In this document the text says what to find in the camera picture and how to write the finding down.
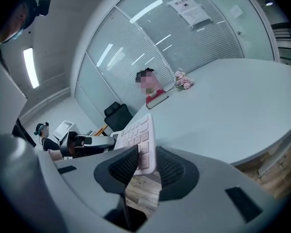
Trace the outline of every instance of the black chair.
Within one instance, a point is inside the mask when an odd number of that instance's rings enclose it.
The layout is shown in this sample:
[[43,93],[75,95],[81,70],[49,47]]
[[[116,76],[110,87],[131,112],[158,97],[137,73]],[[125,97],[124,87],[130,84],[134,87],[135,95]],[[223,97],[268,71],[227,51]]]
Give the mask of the black chair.
[[126,104],[119,104],[114,102],[104,111],[105,113],[105,123],[114,131],[123,130],[130,120],[132,120],[132,115],[128,110]]

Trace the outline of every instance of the keyboard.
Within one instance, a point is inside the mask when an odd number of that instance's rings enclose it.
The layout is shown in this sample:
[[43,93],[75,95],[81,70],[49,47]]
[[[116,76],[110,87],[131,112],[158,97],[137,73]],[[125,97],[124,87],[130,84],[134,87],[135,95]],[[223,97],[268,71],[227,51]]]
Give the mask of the keyboard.
[[127,125],[124,130],[113,132],[116,138],[114,149],[138,145],[139,164],[134,176],[151,174],[156,169],[156,144],[154,124],[151,114],[146,114],[136,122]]

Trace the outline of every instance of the floor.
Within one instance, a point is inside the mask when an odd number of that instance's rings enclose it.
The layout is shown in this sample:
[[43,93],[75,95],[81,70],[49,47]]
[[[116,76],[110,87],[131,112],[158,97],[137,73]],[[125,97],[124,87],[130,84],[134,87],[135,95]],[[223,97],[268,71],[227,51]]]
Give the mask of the floor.
[[[279,144],[269,152],[275,151],[278,146]],[[236,168],[259,183],[275,199],[281,199],[291,193],[291,147],[275,165],[259,176],[258,168],[269,156],[267,152]],[[146,176],[133,177],[126,188],[127,205],[143,211],[149,218],[158,206],[161,189],[158,172],[152,174],[151,179]]]

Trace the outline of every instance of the red book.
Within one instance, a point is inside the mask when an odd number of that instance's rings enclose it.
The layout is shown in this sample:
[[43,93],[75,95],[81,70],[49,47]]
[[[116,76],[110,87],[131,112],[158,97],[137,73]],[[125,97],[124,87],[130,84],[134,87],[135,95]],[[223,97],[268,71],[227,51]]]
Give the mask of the red book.
[[160,102],[164,101],[166,98],[168,98],[167,93],[164,90],[157,90],[156,94],[153,94],[153,96],[147,96],[145,100],[145,104],[148,109],[152,109],[155,105],[158,105]]

